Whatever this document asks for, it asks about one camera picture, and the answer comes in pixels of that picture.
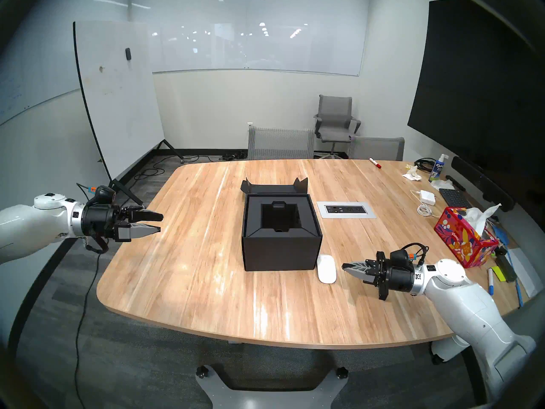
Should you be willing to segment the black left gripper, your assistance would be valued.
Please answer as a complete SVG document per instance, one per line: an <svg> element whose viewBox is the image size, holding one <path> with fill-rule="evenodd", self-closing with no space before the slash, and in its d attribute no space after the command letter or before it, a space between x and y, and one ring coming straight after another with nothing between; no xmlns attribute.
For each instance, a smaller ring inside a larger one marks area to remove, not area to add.
<svg viewBox="0 0 545 409"><path fill-rule="evenodd" d="M161 228L140 221L163 221L161 213L144 208L121 207L118 204L86 203L81 215L81 230L84 237L111 238L116 242L131 242L133 239L159 233Z"/></svg>

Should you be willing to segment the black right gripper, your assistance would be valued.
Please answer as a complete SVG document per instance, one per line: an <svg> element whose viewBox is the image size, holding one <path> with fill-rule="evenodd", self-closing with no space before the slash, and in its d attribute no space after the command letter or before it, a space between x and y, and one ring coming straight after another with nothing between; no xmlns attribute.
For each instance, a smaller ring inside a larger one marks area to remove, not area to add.
<svg viewBox="0 0 545 409"><path fill-rule="evenodd" d="M407 251L393 251L389 258L386 258L384 252L378 251L376 261L343 263L342 269L355 270L350 271L350 275L365 284L376 284L381 301L387 299L391 290L409 293L415 281L415 267Z"/></svg>

